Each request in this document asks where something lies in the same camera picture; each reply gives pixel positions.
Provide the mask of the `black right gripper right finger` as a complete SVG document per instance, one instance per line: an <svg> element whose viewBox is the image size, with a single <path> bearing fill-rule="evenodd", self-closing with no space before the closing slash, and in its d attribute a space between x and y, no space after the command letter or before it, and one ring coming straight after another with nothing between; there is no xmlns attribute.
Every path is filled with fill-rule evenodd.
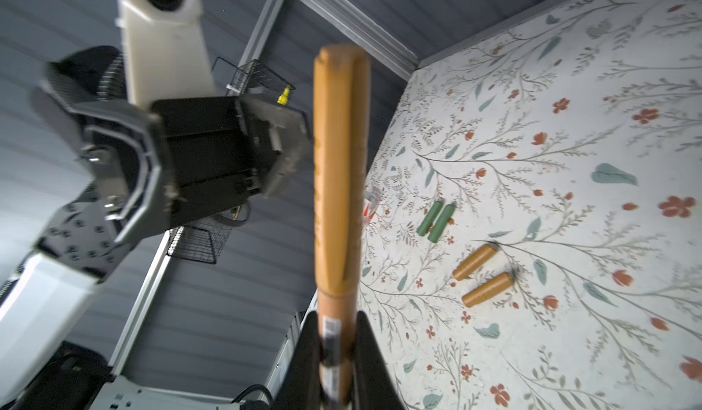
<svg viewBox="0 0 702 410"><path fill-rule="evenodd" d="M364 311L359 311L356 315L353 408L356 410L405 408L391 381L370 321Z"/></svg>

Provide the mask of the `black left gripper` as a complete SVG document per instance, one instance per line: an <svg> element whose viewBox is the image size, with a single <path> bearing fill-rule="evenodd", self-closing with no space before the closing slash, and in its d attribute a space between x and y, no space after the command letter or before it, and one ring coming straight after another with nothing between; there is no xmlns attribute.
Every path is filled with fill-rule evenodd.
<svg viewBox="0 0 702 410"><path fill-rule="evenodd" d="M279 194L311 147L306 115L261 95L127 99L122 54L50 62L33 108L91 175L49 220L37 253L109 277L144 239Z"/></svg>

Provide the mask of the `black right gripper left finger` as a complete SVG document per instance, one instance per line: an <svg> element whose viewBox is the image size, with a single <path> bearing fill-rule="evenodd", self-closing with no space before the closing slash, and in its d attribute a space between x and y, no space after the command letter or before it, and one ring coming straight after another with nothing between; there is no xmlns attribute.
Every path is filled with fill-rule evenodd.
<svg viewBox="0 0 702 410"><path fill-rule="evenodd" d="M272 410L318 410L321 408L318 315L309 312L295 346L282 385L271 405Z"/></svg>

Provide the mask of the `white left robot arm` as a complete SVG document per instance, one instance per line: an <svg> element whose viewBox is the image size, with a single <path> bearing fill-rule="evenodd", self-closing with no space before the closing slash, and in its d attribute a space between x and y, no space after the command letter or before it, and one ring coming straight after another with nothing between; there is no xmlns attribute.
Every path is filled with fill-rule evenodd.
<svg viewBox="0 0 702 410"><path fill-rule="evenodd" d="M219 95L206 57L95 46L50 62L32 104L93 178L54 214L1 291L1 400L18 398L145 238L277 192L307 117Z"/></svg>

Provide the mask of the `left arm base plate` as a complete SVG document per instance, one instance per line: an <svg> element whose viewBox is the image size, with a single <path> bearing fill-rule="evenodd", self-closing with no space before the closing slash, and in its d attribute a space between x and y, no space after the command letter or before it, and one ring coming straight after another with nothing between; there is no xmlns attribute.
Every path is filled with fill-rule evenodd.
<svg viewBox="0 0 702 410"><path fill-rule="evenodd" d="M174 390L139 386L125 378L117 376L105 383L88 409L269 409L270 406L254 395L253 399L241 399L214 395L200 395Z"/></svg>

